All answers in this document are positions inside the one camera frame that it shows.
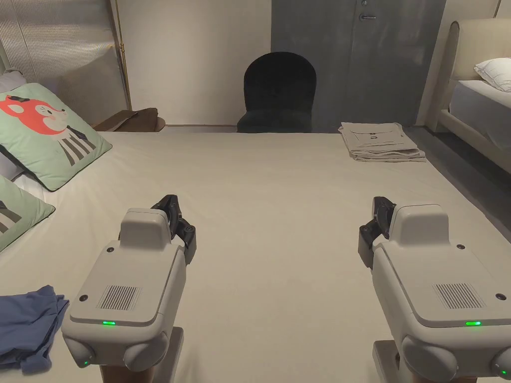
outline folded beige fabric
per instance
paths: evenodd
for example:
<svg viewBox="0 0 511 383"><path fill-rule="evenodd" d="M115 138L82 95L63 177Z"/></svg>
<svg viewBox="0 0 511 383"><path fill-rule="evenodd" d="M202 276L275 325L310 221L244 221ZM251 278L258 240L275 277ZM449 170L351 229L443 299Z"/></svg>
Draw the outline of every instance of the folded beige fabric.
<svg viewBox="0 0 511 383"><path fill-rule="evenodd" d="M342 123L339 128L350 155L357 161L426 162L426 154L397 123Z"/></svg>

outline floor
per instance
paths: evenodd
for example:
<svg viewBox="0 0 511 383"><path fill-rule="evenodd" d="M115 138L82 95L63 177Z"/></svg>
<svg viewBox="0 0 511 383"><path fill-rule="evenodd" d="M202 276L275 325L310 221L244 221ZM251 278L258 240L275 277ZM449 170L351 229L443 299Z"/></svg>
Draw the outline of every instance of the floor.
<svg viewBox="0 0 511 383"><path fill-rule="evenodd" d="M236 132L234 126L166 126L163 132ZM405 129L426 157L511 243L511 175L452 133Z"/></svg>

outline mattress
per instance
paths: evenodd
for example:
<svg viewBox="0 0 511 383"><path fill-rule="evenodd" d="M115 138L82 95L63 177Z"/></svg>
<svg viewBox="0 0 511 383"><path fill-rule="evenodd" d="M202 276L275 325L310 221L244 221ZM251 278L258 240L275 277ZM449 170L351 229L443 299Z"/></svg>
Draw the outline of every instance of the mattress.
<svg viewBox="0 0 511 383"><path fill-rule="evenodd" d="M511 152L511 93L495 89L486 81L459 81L450 113L499 149Z"/></svg>
<svg viewBox="0 0 511 383"><path fill-rule="evenodd" d="M176 383L379 383L371 350L391 334L357 254L374 196L440 204L454 243L496 277L511 269L509 243L429 163L357 162L333 134L103 136L113 149L60 190L16 181L57 210L0 253L0 295L51 284L74 299L127 209L177 194L197 252L175 322ZM50 357L47 373L0 381L101 381L60 332Z"/></svg>

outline gray door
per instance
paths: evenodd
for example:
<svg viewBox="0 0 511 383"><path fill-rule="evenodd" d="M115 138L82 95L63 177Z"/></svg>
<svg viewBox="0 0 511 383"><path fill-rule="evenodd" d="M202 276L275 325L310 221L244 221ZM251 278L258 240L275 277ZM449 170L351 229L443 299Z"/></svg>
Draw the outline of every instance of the gray door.
<svg viewBox="0 0 511 383"><path fill-rule="evenodd" d="M272 52L293 52L316 69L313 131L339 128L350 64L355 0L273 0Z"/></svg>
<svg viewBox="0 0 511 383"><path fill-rule="evenodd" d="M357 0L343 121L415 124L446 0Z"/></svg>

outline gray robotic arm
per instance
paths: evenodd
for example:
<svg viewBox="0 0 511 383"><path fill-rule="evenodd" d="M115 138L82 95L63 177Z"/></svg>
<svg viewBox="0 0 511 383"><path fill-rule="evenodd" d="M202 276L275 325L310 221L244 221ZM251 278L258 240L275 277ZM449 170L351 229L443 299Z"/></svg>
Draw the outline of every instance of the gray robotic arm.
<svg viewBox="0 0 511 383"><path fill-rule="evenodd" d="M469 249L450 243L440 206L376 197L359 254L394 338L373 349L383 382L410 383L412 373L439 383L511 380L511 292Z"/></svg>
<svg viewBox="0 0 511 383"><path fill-rule="evenodd" d="M175 235L184 246L172 241ZM174 319L195 250L195 227L182 218L177 196L129 209L119 240L103 249L64 317L62 334L76 364L143 371L170 346L175 365L183 332Z"/></svg>

